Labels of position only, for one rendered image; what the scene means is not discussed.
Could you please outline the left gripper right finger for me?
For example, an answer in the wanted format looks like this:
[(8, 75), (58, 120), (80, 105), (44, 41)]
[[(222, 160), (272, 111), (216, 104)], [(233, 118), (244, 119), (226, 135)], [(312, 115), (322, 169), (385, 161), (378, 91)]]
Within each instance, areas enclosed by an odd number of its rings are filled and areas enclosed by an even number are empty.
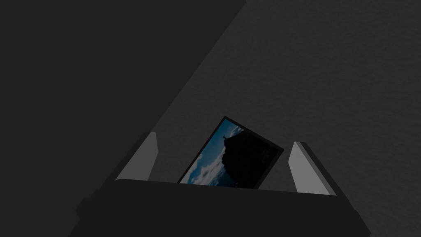
[(288, 165), (297, 192), (345, 196), (306, 143), (293, 143)]

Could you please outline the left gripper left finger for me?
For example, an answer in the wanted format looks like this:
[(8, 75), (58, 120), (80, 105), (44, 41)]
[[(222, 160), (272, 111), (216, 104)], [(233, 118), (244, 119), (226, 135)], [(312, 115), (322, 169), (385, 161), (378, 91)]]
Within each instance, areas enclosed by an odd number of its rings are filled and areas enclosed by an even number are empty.
[(147, 181), (158, 155), (155, 132), (144, 132), (107, 177), (107, 187), (119, 179)]

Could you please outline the black framed sky picture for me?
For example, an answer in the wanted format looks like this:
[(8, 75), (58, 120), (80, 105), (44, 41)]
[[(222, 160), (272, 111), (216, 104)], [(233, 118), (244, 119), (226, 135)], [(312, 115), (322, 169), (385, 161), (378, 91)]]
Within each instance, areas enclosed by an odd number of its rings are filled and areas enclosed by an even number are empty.
[(224, 116), (179, 184), (258, 189), (284, 149)]

